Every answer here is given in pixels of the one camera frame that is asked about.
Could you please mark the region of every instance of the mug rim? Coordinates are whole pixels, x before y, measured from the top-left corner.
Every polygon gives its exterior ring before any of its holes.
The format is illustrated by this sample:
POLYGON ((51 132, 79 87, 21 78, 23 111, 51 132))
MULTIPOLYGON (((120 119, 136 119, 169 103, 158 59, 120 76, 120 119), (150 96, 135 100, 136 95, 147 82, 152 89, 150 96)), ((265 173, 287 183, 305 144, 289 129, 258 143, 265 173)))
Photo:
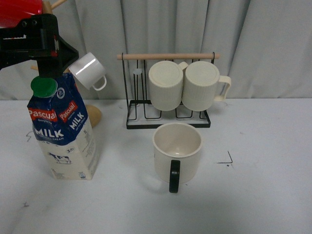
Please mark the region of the mug rim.
POLYGON ((202 148, 202 145, 203 145, 203 140, 202 140, 202 136, 201 136, 201 133, 199 132, 199 130, 197 128, 195 128, 194 126, 190 125, 190 124, 187 124, 187 123, 178 123, 178 122, 173 122, 173 123, 165 123, 161 126, 159 126, 153 133, 153 145, 154 147, 159 151, 161 152, 162 154, 168 156, 168 157, 172 157, 172 158, 177 158, 177 159, 182 159, 182 158, 186 158, 186 157, 191 157, 191 156, 194 156, 201 148, 202 148), (184 125, 186 127, 189 127, 191 129, 193 129, 199 136, 199 139, 200 139, 200 144, 199 146, 197 147, 196 150, 194 150, 193 152, 187 154, 187 155, 183 155, 183 156, 176 156, 176 155, 171 155, 165 151, 163 151, 162 149, 160 149, 157 144, 155 143, 155 135, 157 134, 157 132, 161 129, 161 128, 164 128, 166 126, 169 126, 169 125, 184 125))

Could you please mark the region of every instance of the cream mug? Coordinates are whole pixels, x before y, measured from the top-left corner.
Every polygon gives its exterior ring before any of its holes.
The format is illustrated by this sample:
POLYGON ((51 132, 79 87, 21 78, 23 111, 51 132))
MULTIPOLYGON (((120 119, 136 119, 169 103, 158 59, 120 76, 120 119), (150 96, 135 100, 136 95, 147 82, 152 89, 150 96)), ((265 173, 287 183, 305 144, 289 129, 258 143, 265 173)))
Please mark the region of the cream mug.
POLYGON ((192 111, 207 110, 213 101, 223 101, 231 86, 231 78, 220 76, 218 68, 210 62, 197 61, 185 70, 182 102, 192 111), (219 82, 226 83, 225 93, 216 96, 219 82))
POLYGON ((201 134, 186 123, 167 123, 155 130, 153 144, 155 170, 169 182, 169 192, 177 193, 179 183, 191 180, 197 172, 201 134))
POLYGON ((171 61, 155 63, 148 75, 152 105, 161 111, 174 110, 181 103, 186 62, 179 65, 171 61))

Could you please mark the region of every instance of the wooden dowel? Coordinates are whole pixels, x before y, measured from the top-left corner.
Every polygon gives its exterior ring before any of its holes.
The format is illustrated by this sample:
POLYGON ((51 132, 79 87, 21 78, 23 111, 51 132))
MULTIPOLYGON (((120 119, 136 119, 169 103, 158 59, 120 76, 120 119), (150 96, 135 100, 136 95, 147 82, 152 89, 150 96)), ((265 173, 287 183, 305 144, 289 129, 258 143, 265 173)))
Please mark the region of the wooden dowel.
POLYGON ((123 54, 117 55, 118 60, 148 60, 148 59, 219 59, 220 54, 123 54))
POLYGON ((34 66, 34 65, 31 65, 31 66, 30 66, 30 69, 38 71, 38 67, 36 67, 36 66, 34 66))
POLYGON ((66 2, 67 0, 58 0, 56 2, 54 2, 52 5, 51 5, 51 8, 52 10, 57 8, 59 5, 63 4, 64 2, 66 2))
POLYGON ((52 6, 49 1, 42 1, 42 13, 53 14, 52 6))

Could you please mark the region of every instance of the upside-down mug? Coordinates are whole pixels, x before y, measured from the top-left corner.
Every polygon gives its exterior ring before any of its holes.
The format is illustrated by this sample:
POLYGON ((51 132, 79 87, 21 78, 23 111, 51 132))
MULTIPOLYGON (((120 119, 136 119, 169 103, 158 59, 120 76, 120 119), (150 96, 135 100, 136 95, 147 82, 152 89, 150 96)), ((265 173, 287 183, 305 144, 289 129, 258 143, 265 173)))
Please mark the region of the upside-down mug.
POLYGON ((210 62, 197 61, 185 70, 182 103, 192 111, 207 110, 213 101, 223 101, 231 86, 231 78, 220 76, 218 68, 210 62), (225 93, 216 95, 218 83, 226 84, 225 93))
POLYGON ((161 111, 170 111, 181 103, 186 62, 179 65, 172 61, 155 63, 148 75, 152 105, 161 111))

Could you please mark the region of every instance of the pascual logo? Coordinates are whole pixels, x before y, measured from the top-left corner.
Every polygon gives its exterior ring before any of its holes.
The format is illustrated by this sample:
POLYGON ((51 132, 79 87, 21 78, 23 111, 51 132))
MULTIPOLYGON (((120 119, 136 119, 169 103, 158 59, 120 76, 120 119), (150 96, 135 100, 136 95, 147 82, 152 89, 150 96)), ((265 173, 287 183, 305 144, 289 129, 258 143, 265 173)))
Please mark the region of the pascual logo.
POLYGON ((46 119, 46 120, 53 121, 53 122, 56 122, 58 120, 57 114, 55 113, 53 109, 50 111, 46 111, 46 110, 29 108, 28 112, 30 114, 31 120, 36 120, 37 118, 42 118, 42 119, 46 119))

